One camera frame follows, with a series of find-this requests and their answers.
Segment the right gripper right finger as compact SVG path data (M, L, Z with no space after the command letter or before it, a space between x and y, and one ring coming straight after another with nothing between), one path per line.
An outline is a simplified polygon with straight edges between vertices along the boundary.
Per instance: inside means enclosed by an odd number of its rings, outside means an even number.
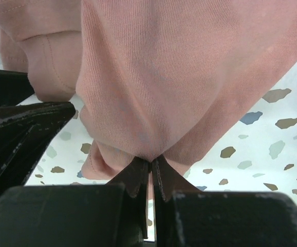
M297 246L297 206L278 192L201 191L152 162L156 246Z

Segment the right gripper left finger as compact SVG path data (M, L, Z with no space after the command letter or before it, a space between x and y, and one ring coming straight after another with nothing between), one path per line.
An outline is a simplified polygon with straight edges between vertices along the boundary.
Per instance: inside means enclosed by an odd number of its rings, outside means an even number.
M0 246L143 246L149 164L104 185L26 186L0 197Z

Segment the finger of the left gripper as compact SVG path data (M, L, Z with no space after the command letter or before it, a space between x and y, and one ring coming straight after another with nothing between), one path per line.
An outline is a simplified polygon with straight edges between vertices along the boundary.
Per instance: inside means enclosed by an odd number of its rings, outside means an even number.
M0 106L15 106L33 94L26 73L0 70Z
M0 196L24 185L52 139L73 118L70 102L0 107Z

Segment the pink t shirt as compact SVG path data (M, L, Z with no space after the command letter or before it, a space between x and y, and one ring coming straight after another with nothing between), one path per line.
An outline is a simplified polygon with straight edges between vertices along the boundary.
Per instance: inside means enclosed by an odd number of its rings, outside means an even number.
M297 62L297 1L0 1L0 30L39 100L82 99L87 179L186 172Z

